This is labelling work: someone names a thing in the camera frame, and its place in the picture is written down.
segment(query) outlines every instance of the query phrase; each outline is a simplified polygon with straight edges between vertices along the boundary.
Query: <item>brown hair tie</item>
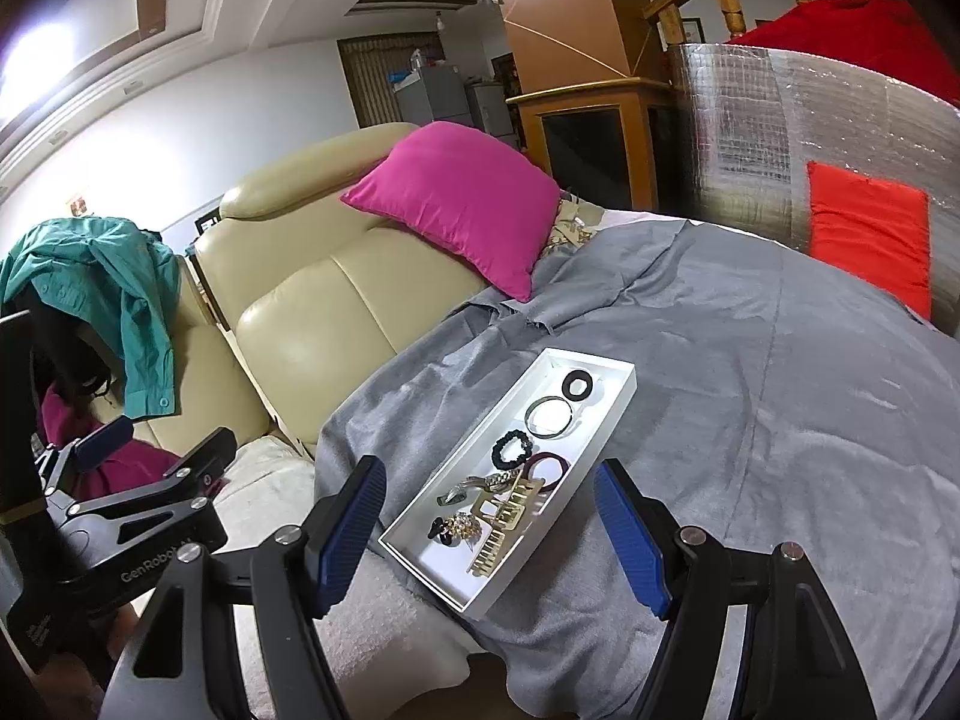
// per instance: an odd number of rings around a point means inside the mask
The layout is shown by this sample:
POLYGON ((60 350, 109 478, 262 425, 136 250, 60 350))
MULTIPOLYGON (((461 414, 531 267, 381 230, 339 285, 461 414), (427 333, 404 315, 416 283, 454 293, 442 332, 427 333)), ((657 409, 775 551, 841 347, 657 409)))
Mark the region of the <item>brown hair tie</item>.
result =
POLYGON ((532 456, 525 464, 523 464, 523 476, 526 479, 532 479, 530 472, 534 469, 534 466, 542 460, 556 460, 560 464, 560 476, 549 485, 544 485, 539 490, 541 493, 550 493, 551 490, 560 483, 560 479, 563 479, 563 476, 570 470, 570 463, 565 461, 560 455, 555 455, 553 452, 538 452, 536 455, 532 456))

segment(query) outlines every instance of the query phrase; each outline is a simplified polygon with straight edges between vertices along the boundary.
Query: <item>pink pillow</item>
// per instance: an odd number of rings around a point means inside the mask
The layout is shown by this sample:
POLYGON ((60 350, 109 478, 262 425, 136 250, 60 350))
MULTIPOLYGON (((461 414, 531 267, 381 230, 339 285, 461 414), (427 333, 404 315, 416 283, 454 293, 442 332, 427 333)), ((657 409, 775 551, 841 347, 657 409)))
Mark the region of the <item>pink pillow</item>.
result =
POLYGON ((557 216, 560 188, 496 138, 461 124, 432 122, 397 143, 341 199, 400 221, 526 302, 531 271, 557 216))

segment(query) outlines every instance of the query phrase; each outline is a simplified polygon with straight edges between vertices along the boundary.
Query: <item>curtain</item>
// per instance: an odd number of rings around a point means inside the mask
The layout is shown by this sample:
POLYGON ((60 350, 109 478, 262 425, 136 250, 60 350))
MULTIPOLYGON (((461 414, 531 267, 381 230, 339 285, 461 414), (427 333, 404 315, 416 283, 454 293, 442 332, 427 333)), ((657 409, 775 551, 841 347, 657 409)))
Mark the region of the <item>curtain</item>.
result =
POLYGON ((409 73, 414 50, 433 59, 445 58, 436 32, 373 35, 340 40, 337 45, 360 127, 400 121, 400 107, 388 76, 409 73))

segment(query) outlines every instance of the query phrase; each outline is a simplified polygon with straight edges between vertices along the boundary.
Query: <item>bolt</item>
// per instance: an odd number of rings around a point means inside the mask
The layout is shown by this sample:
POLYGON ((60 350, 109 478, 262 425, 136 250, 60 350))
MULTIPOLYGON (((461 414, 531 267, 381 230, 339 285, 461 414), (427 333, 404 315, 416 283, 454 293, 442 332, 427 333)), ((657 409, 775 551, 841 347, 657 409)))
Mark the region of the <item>bolt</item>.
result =
POLYGON ((803 547, 795 541, 784 541, 781 544, 781 555, 792 562, 803 560, 803 547))
POLYGON ((274 533, 274 541, 277 544, 292 544, 301 537, 301 529, 296 525, 284 525, 274 533))
POLYGON ((688 525, 680 531, 680 541, 687 546, 699 547, 707 540, 707 534, 695 525, 688 525))
POLYGON ((203 552, 200 544, 184 544, 176 551, 176 559, 180 562, 194 562, 197 557, 200 557, 200 552, 203 552))

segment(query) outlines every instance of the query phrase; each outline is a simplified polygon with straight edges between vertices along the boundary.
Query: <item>green jacket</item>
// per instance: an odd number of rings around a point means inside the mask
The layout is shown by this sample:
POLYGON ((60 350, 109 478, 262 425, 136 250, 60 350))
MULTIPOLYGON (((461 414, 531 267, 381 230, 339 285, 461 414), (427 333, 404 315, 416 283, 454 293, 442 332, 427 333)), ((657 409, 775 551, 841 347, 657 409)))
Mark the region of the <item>green jacket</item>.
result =
POLYGON ((179 265, 156 235, 124 218, 54 218, 32 228, 0 264, 0 303, 32 282, 48 306, 83 319, 124 362, 125 413, 174 413, 167 327, 179 265))

